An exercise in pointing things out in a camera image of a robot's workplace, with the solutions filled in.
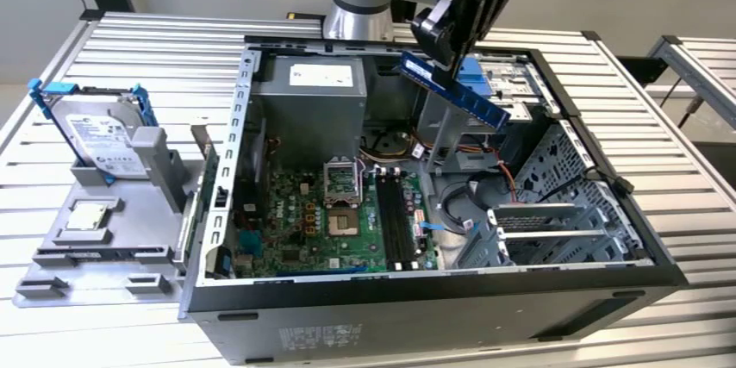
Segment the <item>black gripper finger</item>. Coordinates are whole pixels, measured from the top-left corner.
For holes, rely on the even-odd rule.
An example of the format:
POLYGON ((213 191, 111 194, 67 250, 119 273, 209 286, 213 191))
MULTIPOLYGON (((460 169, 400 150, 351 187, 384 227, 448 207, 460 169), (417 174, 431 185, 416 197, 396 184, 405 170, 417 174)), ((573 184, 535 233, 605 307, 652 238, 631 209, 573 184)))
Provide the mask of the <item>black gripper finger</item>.
POLYGON ((461 60, 464 17, 460 0, 437 0, 412 20, 413 37, 432 60, 432 79, 453 79, 461 60))
POLYGON ((500 16, 509 0, 464 0, 459 19, 460 54, 467 55, 500 16))

